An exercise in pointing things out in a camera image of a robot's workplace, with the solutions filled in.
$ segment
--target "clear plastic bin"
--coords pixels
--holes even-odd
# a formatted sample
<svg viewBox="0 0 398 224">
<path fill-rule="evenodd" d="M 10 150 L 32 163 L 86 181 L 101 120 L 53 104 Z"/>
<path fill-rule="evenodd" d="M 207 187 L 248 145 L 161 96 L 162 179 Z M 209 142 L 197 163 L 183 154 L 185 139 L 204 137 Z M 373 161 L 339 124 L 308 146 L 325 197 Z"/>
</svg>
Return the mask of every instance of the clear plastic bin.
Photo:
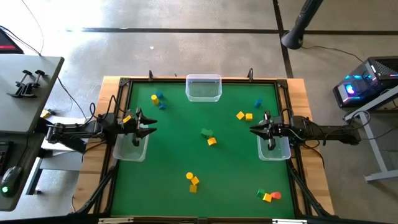
<svg viewBox="0 0 398 224">
<path fill-rule="evenodd" d="M 259 158 L 262 161 L 283 161 L 290 159 L 290 145 L 288 137 L 274 137 L 276 147 L 268 150 L 268 141 L 257 136 L 257 147 Z"/>
<path fill-rule="evenodd" d="M 139 141 L 139 146 L 132 144 L 132 134 L 118 134 L 113 149 L 113 157 L 123 161 L 142 162 L 145 159 L 149 136 Z"/>
<path fill-rule="evenodd" d="M 192 102 L 217 102 L 223 89 L 219 75 L 190 74 L 185 82 L 185 93 Z"/>
</svg>

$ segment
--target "computer tower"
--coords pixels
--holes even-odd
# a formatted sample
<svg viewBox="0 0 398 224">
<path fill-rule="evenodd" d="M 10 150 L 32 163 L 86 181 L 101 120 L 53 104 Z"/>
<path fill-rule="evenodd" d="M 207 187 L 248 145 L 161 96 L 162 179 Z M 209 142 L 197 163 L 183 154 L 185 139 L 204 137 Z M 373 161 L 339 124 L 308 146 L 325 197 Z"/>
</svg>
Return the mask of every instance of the computer tower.
<svg viewBox="0 0 398 224">
<path fill-rule="evenodd" d="M 340 108 L 365 105 L 398 85 L 398 56 L 369 57 L 333 88 Z"/>
</svg>

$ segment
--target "gray floor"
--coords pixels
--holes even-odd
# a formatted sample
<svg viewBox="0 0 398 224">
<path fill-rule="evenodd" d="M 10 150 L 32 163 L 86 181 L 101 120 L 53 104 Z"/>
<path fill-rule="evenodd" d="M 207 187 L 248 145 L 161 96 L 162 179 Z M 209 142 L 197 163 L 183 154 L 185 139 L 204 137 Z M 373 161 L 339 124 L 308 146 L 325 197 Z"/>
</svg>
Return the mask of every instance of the gray floor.
<svg viewBox="0 0 398 224">
<path fill-rule="evenodd" d="M 275 34 L 79 32 L 81 27 L 276 29 L 271 0 L 25 1 L 44 30 L 43 54 L 65 57 L 60 78 L 86 114 L 89 104 L 97 100 L 105 75 L 147 75 L 151 69 L 155 75 L 219 73 L 243 77 L 252 67 L 255 77 L 286 77 L 279 36 Z M 293 26 L 303 2 L 279 0 L 285 29 Z M 10 10 L 0 14 L 2 25 L 39 49 L 40 32 L 23 4 L 6 4 Z M 397 0 L 329 0 L 308 29 L 398 30 L 394 22 L 397 12 Z M 304 46 L 312 45 L 335 47 L 361 59 L 398 55 L 396 36 L 306 35 Z M 289 55 L 294 77 L 305 79 L 314 121 L 343 124 L 341 117 L 345 111 L 337 107 L 331 89 L 359 61 L 324 49 L 290 50 Z M 59 84 L 46 107 L 63 116 L 81 116 L 76 106 L 70 110 L 70 101 Z M 337 215 L 380 222 L 398 220 L 398 179 L 364 183 L 363 175 L 379 171 L 368 142 L 355 147 L 328 142 L 322 154 Z M 397 158 L 397 153 L 389 152 L 386 156 Z M 397 167 L 397 159 L 392 159 L 391 167 Z M 0 219 L 66 214 L 76 180 L 77 174 L 72 172 L 44 173 L 39 187 L 45 194 L 23 196 L 17 209 L 0 212 Z"/>
</svg>

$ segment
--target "green mat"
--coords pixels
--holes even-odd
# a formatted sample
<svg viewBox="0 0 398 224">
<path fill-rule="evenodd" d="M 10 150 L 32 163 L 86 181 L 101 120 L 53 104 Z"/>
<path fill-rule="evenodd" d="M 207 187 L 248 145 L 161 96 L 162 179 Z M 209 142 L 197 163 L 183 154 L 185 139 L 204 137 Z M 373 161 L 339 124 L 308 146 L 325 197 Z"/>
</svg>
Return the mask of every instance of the green mat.
<svg viewBox="0 0 398 224">
<path fill-rule="evenodd" d="M 150 100 L 157 91 L 164 94 L 164 111 Z M 120 162 L 112 215 L 294 217 L 286 163 L 261 161 L 249 132 L 265 109 L 278 114 L 273 85 L 224 84 L 219 102 L 192 103 L 184 83 L 135 83 L 130 109 L 138 106 L 158 120 L 151 125 L 158 130 L 143 162 Z M 238 120 L 239 111 L 252 113 L 253 121 Z M 207 144 L 202 128 L 213 130 L 216 145 Z M 200 180 L 196 194 L 189 192 L 187 172 Z M 282 198 L 264 202 L 258 189 L 279 191 Z"/>
</svg>

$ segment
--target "desk clamp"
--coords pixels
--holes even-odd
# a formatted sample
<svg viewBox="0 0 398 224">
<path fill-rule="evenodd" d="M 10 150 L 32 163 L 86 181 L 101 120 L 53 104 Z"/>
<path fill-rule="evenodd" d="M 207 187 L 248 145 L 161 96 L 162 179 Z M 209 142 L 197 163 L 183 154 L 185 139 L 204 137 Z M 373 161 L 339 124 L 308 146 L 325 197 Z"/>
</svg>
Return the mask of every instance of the desk clamp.
<svg viewBox="0 0 398 224">
<path fill-rule="evenodd" d="M 23 98 L 23 97 L 36 98 L 37 96 L 35 94 L 32 94 L 32 90 L 40 86 L 39 84 L 40 76 L 46 75 L 45 72 L 41 70 L 36 70 L 35 73 L 37 74 L 37 77 L 35 82 L 29 82 L 26 84 L 24 83 L 26 76 L 32 76 L 33 74 L 28 70 L 23 70 L 22 72 L 24 73 L 24 76 L 19 82 L 16 81 L 16 87 L 18 87 L 18 90 L 14 94 L 12 93 L 7 93 L 7 94 L 14 98 Z"/>
</svg>

